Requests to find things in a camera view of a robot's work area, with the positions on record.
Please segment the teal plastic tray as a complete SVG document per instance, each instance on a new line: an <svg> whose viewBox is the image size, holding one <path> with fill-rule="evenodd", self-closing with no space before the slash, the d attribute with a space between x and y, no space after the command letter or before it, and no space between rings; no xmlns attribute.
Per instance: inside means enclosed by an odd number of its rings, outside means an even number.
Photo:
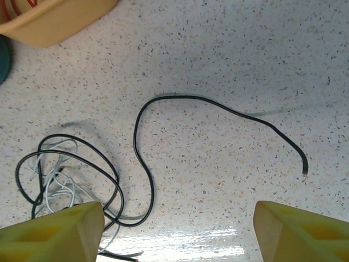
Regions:
<svg viewBox="0 0 349 262"><path fill-rule="evenodd" d="M0 85L7 79L13 62L13 51L10 40L0 35Z"/></svg>

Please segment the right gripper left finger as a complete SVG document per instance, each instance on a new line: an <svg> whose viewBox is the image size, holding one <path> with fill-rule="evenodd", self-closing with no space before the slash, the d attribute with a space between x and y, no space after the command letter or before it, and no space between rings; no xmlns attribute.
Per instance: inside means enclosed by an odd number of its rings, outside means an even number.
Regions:
<svg viewBox="0 0 349 262"><path fill-rule="evenodd" d="M104 231L99 202L0 229L0 262L96 262Z"/></svg>

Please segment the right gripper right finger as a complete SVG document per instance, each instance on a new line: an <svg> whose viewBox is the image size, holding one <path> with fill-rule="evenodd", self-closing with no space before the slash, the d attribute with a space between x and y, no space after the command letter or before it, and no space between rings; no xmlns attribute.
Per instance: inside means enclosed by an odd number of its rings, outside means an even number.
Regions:
<svg viewBox="0 0 349 262"><path fill-rule="evenodd" d="M253 225L263 262L349 262L349 222L258 201Z"/></svg>

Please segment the orange plastic tray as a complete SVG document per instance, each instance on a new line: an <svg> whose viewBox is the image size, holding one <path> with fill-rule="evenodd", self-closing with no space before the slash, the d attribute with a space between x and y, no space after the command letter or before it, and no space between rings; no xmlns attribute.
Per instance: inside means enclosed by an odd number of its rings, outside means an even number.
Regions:
<svg viewBox="0 0 349 262"><path fill-rule="evenodd" d="M49 47L92 24L118 1L0 0L0 34L32 47Z"/></svg>

